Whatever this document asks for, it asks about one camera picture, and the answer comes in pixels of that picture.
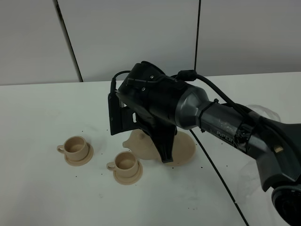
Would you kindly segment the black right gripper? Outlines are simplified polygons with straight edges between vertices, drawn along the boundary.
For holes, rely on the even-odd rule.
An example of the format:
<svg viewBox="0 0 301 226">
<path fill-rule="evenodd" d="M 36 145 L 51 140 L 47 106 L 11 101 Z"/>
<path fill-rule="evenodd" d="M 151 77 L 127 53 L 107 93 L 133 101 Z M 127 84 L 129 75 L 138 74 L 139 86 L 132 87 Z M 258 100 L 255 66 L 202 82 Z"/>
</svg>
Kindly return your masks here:
<svg viewBox="0 0 301 226">
<path fill-rule="evenodd" d="M 175 110 L 177 94 L 121 94 L 121 131 L 142 129 L 150 136 L 163 163 L 173 162 L 177 133 Z"/>
</svg>

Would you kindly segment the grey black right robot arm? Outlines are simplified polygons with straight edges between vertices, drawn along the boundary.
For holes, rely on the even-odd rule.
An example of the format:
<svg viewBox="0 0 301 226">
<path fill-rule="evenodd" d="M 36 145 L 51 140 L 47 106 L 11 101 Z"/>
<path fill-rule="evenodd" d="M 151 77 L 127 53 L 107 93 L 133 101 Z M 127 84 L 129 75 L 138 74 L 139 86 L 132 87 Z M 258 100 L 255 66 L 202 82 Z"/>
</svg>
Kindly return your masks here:
<svg viewBox="0 0 301 226">
<path fill-rule="evenodd" d="M 127 71 L 108 98 L 110 129 L 115 135 L 141 129 L 154 143 L 163 163 L 173 162 L 178 128 L 199 127 L 255 159 L 261 187 L 273 188 L 272 203 L 292 226 L 301 223 L 301 126 L 260 116 L 234 103 L 194 70 L 167 76 L 143 61 Z"/>
</svg>

